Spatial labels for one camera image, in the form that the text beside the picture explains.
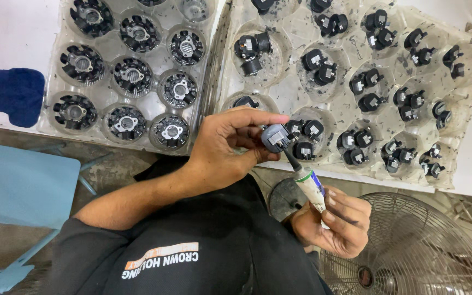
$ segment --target light blue chair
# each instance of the light blue chair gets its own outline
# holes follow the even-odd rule
[[[0,223],[52,229],[38,244],[0,270],[0,293],[9,291],[27,276],[34,266],[24,264],[58,234],[69,218],[78,179],[97,195],[79,173],[112,153],[81,165],[76,159],[62,156],[59,148],[63,146],[27,151],[0,145]],[[59,156],[38,152],[44,150]]]

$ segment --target white table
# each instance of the white table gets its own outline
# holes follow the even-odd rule
[[[472,22],[472,0],[399,0],[400,5],[413,5],[423,12],[444,20],[462,30]],[[219,8],[225,5],[220,2]],[[48,72],[52,44],[60,31],[59,0],[0,0],[0,69],[25,67]],[[35,127],[20,128],[9,123],[8,115],[0,113],[0,128],[38,133]],[[264,166],[292,170],[288,163],[267,163]],[[318,175],[376,185],[434,192],[431,187],[394,181],[379,181],[367,176],[333,173],[323,170]],[[454,177],[456,189],[450,192],[472,195],[472,122],[460,148],[458,169]]]

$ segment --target concrete floor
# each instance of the concrete floor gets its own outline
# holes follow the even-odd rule
[[[92,169],[83,172],[82,174],[100,195],[133,183],[134,179],[132,176],[144,171],[157,160],[156,154],[154,153],[118,149],[115,147],[83,142],[62,141],[52,137],[40,137],[26,133],[0,130],[1,145],[12,146],[20,149],[30,149],[61,142],[67,143],[67,146],[62,148],[62,153],[69,158],[76,158],[82,163],[105,155],[109,152],[114,152],[113,157],[94,166]],[[275,184],[285,178],[291,177],[289,172],[262,168],[254,168],[250,173],[258,182],[266,198]],[[414,191],[403,191],[395,188],[342,181],[333,178],[320,178],[320,181],[324,184],[340,188],[350,196],[359,197],[377,191],[392,191],[416,197],[443,212],[447,212],[450,207],[449,198],[441,193],[417,193]],[[85,204],[91,201],[92,198],[93,196],[80,183],[78,183],[71,214],[74,214],[81,209]],[[0,224],[0,269],[5,268],[31,246],[35,245],[36,242],[43,238],[48,231],[48,229],[44,228]],[[9,292],[10,294],[36,293],[41,281],[45,278],[45,275],[49,270],[49,262],[52,255],[51,244],[52,243],[46,245],[33,258],[31,258],[29,263],[36,265],[35,270],[31,272],[26,280],[12,289]]]

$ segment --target metal fan grille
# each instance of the metal fan grille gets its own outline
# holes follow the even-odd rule
[[[372,205],[364,251],[353,259],[320,255],[333,292],[472,295],[472,240],[451,219],[401,194],[360,198]]]

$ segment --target blue cloth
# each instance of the blue cloth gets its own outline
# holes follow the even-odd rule
[[[12,125],[30,128],[39,117],[45,77],[39,71],[14,68],[0,70],[0,112],[8,114]]]

